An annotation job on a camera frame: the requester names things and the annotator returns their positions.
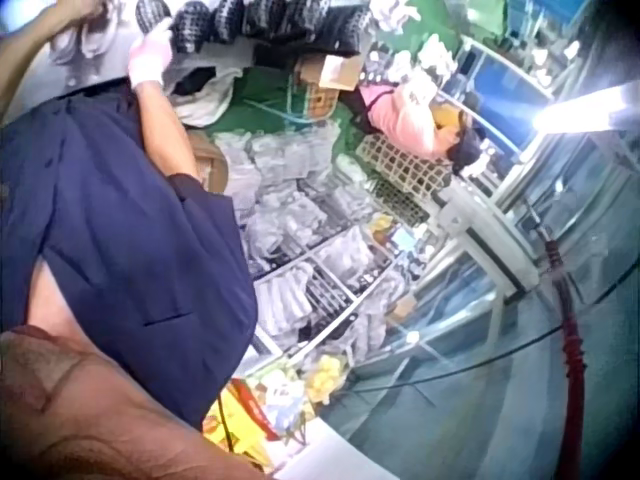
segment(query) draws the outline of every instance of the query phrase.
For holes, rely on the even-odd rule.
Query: person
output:
[[[265,478],[86,341],[23,325],[0,336],[0,355],[0,464],[10,478]]]
[[[102,3],[58,0],[0,42],[0,117],[43,45]],[[0,131],[0,318],[90,345],[201,430],[257,306],[232,200],[196,180],[163,94],[170,24],[134,44],[130,86],[51,100]]]
[[[450,165],[455,175],[478,160],[484,133],[472,128],[465,112],[431,105],[436,85],[417,71],[398,87],[360,86],[340,96],[365,133],[383,133],[395,147],[434,163]]]

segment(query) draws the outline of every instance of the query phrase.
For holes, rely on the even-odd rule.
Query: skin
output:
[[[0,120],[43,45],[101,6],[59,0],[0,42]],[[135,91],[149,159],[164,175],[197,178],[186,132],[160,84],[143,82]],[[0,336],[0,359],[0,452],[41,478],[265,478],[176,419],[102,354],[42,259],[26,325]]]

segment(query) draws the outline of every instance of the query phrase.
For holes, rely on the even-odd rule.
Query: red cable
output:
[[[564,274],[564,264],[558,250],[558,243],[555,240],[545,241],[545,250],[549,256],[553,286],[558,292],[560,300],[564,336],[563,351],[567,363],[567,378],[569,379],[564,434],[555,478],[577,480],[580,478],[580,459],[582,456],[584,370],[586,366],[582,359],[582,338],[580,338],[578,331],[571,291]]]

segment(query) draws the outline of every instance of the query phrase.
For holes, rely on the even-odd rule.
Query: navy blue jacket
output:
[[[41,255],[89,338],[201,429],[257,319],[230,198],[146,156],[120,89],[53,100],[0,132],[2,330]]]

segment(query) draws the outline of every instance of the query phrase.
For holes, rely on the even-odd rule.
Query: pink glove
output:
[[[139,38],[129,52],[131,89],[142,82],[162,83],[162,74],[171,63],[171,18],[165,18],[145,37]]]

